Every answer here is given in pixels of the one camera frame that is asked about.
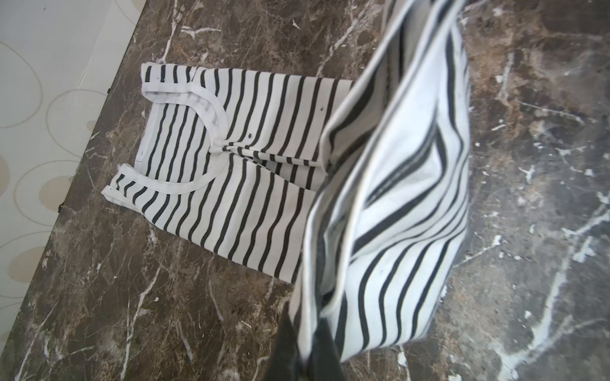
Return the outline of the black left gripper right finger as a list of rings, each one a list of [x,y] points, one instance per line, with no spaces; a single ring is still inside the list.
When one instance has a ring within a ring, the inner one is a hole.
[[[334,339],[326,319],[322,319],[313,336],[309,358],[309,379],[312,381],[345,381]]]

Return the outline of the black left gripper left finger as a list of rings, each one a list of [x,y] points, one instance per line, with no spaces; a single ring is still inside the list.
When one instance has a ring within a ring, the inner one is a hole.
[[[263,381],[305,380],[302,373],[297,334],[289,316],[289,304],[284,305]]]

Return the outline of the striped tank top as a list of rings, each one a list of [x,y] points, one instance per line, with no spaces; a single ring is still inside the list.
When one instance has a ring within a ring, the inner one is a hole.
[[[461,1],[388,1],[355,80],[141,66],[152,104],[103,189],[160,230],[295,286],[300,357],[424,337],[469,212]]]

